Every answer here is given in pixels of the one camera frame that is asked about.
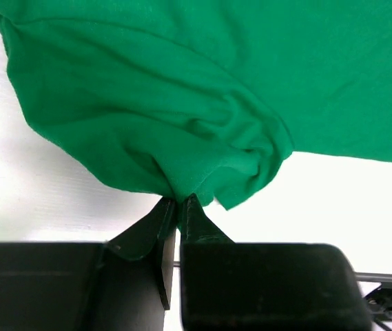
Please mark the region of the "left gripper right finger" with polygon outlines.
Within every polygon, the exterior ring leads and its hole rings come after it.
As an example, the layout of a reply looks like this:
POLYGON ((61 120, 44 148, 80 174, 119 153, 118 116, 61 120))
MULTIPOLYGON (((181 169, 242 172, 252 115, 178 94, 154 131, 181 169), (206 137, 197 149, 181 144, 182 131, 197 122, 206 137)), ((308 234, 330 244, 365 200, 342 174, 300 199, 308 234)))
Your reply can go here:
POLYGON ((345 255, 322 243, 236 243, 195 195, 180 208, 185 330, 370 330, 345 255))

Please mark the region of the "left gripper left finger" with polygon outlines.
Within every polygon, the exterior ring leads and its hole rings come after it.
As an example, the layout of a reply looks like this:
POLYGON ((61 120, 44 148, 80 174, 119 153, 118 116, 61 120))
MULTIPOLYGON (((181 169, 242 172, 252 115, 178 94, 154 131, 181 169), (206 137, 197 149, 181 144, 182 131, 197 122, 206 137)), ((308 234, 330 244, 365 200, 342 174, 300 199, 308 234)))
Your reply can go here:
POLYGON ((0 330, 162 330, 176 202, 107 242, 0 242, 0 330))

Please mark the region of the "green t shirt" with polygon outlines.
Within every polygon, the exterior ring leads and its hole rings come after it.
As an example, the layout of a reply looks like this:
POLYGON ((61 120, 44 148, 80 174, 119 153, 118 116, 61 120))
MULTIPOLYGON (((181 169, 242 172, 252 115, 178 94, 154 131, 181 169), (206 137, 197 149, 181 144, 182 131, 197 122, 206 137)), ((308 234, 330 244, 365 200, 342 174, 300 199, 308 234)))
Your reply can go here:
POLYGON ((392 162, 392 1, 0 1, 27 124, 99 181, 230 209, 293 152, 392 162))

